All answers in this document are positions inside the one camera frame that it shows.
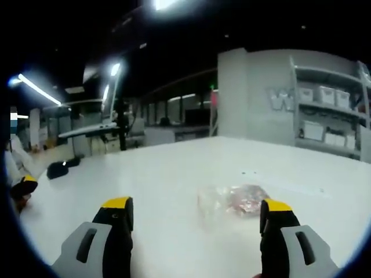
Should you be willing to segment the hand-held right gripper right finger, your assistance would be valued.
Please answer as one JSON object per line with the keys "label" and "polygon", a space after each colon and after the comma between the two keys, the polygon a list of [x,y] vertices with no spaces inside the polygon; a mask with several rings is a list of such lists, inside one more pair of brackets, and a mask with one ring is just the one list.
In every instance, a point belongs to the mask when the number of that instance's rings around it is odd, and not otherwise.
{"label": "hand-held right gripper right finger", "polygon": [[264,199],[260,207],[261,277],[335,277],[329,245],[301,225],[286,203]]}

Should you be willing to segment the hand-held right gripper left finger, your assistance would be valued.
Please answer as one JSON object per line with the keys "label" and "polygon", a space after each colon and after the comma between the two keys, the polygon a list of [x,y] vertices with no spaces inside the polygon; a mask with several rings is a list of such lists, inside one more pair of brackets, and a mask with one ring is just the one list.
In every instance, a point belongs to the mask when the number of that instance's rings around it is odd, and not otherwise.
{"label": "hand-held right gripper left finger", "polygon": [[58,277],[130,277],[133,198],[110,199],[65,239],[52,265]]}

